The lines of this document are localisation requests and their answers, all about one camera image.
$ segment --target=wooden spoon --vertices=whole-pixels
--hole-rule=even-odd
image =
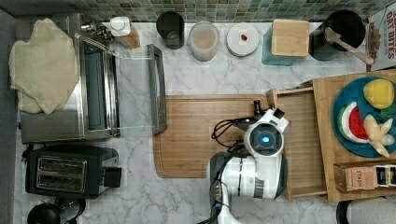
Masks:
[[[367,63],[367,64],[373,64],[374,63],[374,59],[372,57],[366,55],[365,53],[361,52],[360,50],[355,49],[352,46],[348,45],[346,42],[342,41],[341,38],[340,38],[341,36],[339,34],[337,34],[334,30],[332,30],[332,28],[326,27],[326,29],[324,29],[324,33],[325,33],[325,35],[327,37],[327,40],[330,43],[339,44],[341,47],[343,47],[348,52],[350,52],[353,55],[355,55],[357,58],[359,58],[364,63]]]

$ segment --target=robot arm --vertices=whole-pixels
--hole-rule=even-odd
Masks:
[[[248,126],[240,127],[245,131],[243,146],[251,156],[237,158],[236,153],[220,152],[211,159],[211,181],[218,181],[220,189],[212,194],[212,198],[218,200],[217,218],[215,222],[203,223],[240,224],[231,214],[229,195],[275,199],[282,193],[286,186],[287,162],[281,151],[283,132],[289,124],[283,114],[268,109],[261,118],[253,117],[254,123],[247,120]]]

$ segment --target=black toaster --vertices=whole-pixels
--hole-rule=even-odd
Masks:
[[[53,145],[30,152],[26,168],[28,193],[61,198],[96,199],[120,186],[117,150],[105,147]]]

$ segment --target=blue plate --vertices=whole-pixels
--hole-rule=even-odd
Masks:
[[[349,105],[352,102],[356,102],[359,107],[359,111],[361,112],[361,119],[364,120],[367,115],[371,114],[375,118],[378,124],[382,124],[387,119],[381,119],[379,114],[381,110],[372,107],[364,98],[363,88],[364,86],[380,77],[362,77],[350,82],[346,85],[341,92],[338,94],[337,98],[335,99],[334,107],[332,108],[332,127],[334,128],[335,135],[337,135],[340,142],[346,147],[349,151],[363,157],[380,157],[381,155],[378,154],[375,149],[370,144],[356,144],[347,140],[343,135],[341,135],[340,130],[338,130],[337,125],[337,117],[338,113],[341,109]],[[396,134],[396,120],[393,121],[392,127],[390,128],[388,134],[395,136]],[[393,145],[385,147],[387,151],[393,152],[396,150],[396,142]]]

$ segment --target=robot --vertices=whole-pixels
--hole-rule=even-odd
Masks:
[[[245,132],[244,139],[211,158],[208,164],[210,176],[211,217],[198,224],[241,224],[230,211],[229,195],[276,199],[286,187],[288,164],[282,154],[283,132],[289,122],[277,109],[261,110],[255,101],[255,116],[228,119],[215,127],[212,138],[218,138],[231,126]],[[250,155],[238,156],[245,148]]]

